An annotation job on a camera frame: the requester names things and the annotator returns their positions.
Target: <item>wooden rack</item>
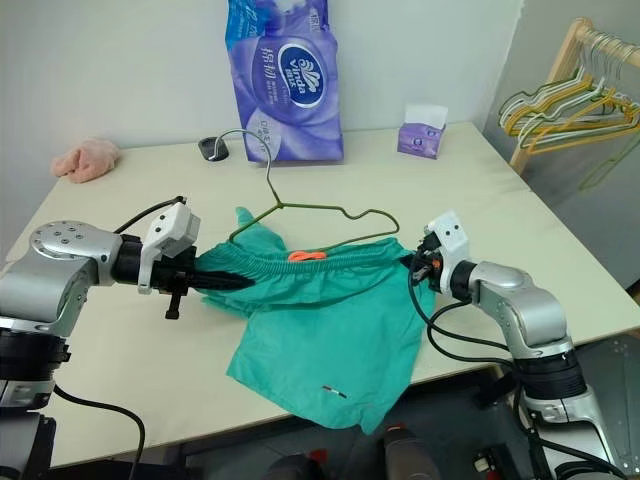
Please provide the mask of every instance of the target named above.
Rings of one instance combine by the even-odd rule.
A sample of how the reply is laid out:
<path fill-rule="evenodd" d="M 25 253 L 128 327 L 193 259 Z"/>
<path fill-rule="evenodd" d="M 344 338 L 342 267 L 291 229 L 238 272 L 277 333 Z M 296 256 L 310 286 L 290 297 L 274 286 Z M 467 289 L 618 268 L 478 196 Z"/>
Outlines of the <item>wooden rack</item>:
<path fill-rule="evenodd" d="M 569 27 L 567 36 L 558 51 L 558 55 L 553 62 L 553 66 L 551 67 L 546 83 L 557 82 L 565 79 L 568 80 L 571 78 L 571 75 L 573 75 L 576 65 L 578 64 L 582 45 L 591 41 L 593 38 L 593 32 L 596 32 L 596 30 L 593 28 L 593 22 L 590 19 L 581 17 L 573 21 Z M 610 44 L 605 44 L 602 51 L 620 57 L 620 52 L 625 50 L 614 47 Z M 625 57 L 626 63 L 640 68 L 640 48 L 635 50 L 631 55 L 625 55 Z M 530 155 L 526 150 L 523 150 L 516 145 L 516 149 L 511 156 L 509 164 L 519 175 L 521 175 L 529 162 L 529 158 Z"/>

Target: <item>purple tissue box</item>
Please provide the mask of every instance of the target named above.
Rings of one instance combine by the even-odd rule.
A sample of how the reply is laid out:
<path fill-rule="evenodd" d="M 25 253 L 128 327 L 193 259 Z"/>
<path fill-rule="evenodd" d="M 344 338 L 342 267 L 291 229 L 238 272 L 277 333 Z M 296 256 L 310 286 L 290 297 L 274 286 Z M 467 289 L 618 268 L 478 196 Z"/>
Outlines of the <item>purple tissue box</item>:
<path fill-rule="evenodd" d="M 405 123 L 398 132 L 398 151 L 436 159 L 445 128 L 446 125 L 439 129 L 424 123 Z"/>

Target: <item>tissue package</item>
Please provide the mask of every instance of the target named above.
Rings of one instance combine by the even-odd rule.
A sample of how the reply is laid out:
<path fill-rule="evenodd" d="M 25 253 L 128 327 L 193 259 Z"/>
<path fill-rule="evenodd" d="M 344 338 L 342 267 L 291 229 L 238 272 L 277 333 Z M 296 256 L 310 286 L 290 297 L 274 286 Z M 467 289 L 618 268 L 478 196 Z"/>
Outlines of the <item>tissue package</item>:
<path fill-rule="evenodd" d="M 226 44 L 242 127 L 275 160 L 342 160 L 337 42 L 327 0 L 229 0 Z M 247 156 L 264 147 L 245 135 Z"/>

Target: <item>white wall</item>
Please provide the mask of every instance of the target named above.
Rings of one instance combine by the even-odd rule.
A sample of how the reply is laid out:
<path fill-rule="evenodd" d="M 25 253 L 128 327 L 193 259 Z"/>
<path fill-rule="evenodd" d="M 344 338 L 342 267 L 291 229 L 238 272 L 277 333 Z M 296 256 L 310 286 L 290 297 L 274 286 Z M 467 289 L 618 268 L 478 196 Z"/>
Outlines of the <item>white wall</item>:
<path fill-rule="evenodd" d="M 413 99 L 483 125 L 521 3 L 330 0 L 344 129 L 397 126 Z M 175 143 L 238 124 L 224 0 L 7 0 L 6 9 L 5 252 L 54 182 L 52 156 L 85 137 Z"/>
<path fill-rule="evenodd" d="M 484 135 L 508 159 L 515 146 L 497 124 L 498 109 L 511 94 L 544 83 L 569 24 L 589 17 L 597 29 L 640 45 L 638 0 L 527 0 L 496 92 Z M 622 70 L 622 91 L 640 99 L 640 71 Z M 622 286 L 640 279 L 640 148 L 598 187 L 580 192 L 591 168 L 629 141 L 585 145 L 532 157 L 523 178 Z"/>

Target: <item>green wire hanger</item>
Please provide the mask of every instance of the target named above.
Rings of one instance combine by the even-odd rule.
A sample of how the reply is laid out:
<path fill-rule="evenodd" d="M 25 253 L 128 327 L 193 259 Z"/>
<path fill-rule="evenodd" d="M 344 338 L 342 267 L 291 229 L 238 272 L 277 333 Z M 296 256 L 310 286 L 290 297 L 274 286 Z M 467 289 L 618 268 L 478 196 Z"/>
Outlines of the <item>green wire hanger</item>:
<path fill-rule="evenodd" d="M 306 204 L 306 203 L 289 203 L 289 202 L 283 202 L 282 200 L 280 200 L 280 196 L 278 195 L 278 193 L 276 192 L 276 189 L 273 187 L 273 184 L 271 183 L 271 178 L 270 178 L 270 174 L 271 174 L 271 163 L 273 162 L 273 158 L 271 156 L 271 151 L 269 150 L 269 145 L 267 145 L 267 143 L 257 134 L 255 134 L 254 132 L 250 131 L 250 130 L 245 130 L 243 128 L 234 128 L 231 130 L 227 130 L 226 132 L 220 134 L 220 136 L 216 139 L 216 142 L 213 146 L 213 151 L 214 151 L 214 155 L 213 157 L 215 157 L 218 153 L 218 143 L 220 141 L 220 139 L 222 139 L 222 137 L 229 135 L 231 133 L 243 133 L 243 134 L 249 134 L 252 137 L 254 137 L 256 140 L 258 140 L 262 146 L 265 149 L 265 154 L 267 157 L 267 175 L 266 175 L 266 180 L 267 180 L 267 184 L 269 185 L 269 189 L 271 190 L 271 194 L 273 195 L 273 198 L 276 201 L 276 204 L 271 207 L 269 210 L 267 210 L 266 212 L 258 215 L 257 217 L 255 217 L 251 222 L 241 226 L 240 228 L 234 230 L 231 235 L 229 235 L 229 242 L 233 243 L 233 239 L 239 234 L 244 232 L 247 228 L 251 227 L 252 225 L 255 225 L 256 223 L 258 223 L 260 220 L 262 220 L 263 218 L 267 217 L 268 215 L 271 215 L 273 212 L 275 212 L 278 209 L 283 209 L 285 207 L 288 208 L 308 208 L 308 209 L 315 209 L 315 210 L 336 210 L 340 213 L 342 213 L 345 217 L 347 217 L 349 220 L 358 220 L 360 218 L 363 218 L 367 215 L 369 215 L 370 213 L 374 213 L 377 215 L 382 215 L 384 217 L 387 217 L 389 220 L 391 220 L 395 226 L 395 228 L 393 230 L 389 230 L 387 232 L 379 232 L 379 233 L 372 233 L 370 235 L 363 235 L 361 237 L 357 237 L 357 238 L 352 238 L 349 240 L 345 240 L 343 242 L 339 242 L 336 243 L 334 245 L 330 245 L 328 247 L 324 247 L 324 248 L 319 248 L 319 249 L 314 249 L 314 251 L 327 251 L 327 250 L 331 250 L 333 248 L 339 247 L 341 245 L 346 245 L 347 243 L 353 243 L 353 242 L 358 242 L 360 240 L 366 240 L 369 238 L 374 238 L 374 237 L 381 237 L 384 235 L 393 235 L 395 233 L 398 233 L 400 231 L 400 224 L 398 223 L 398 221 L 393 217 L 393 215 L 391 215 L 390 213 L 387 213 L 383 210 L 377 210 L 374 208 L 370 208 L 368 210 L 365 210 L 362 213 L 359 213 L 358 215 L 351 215 L 349 212 L 347 212 L 343 207 L 340 207 L 338 205 L 316 205 L 316 204 Z"/>

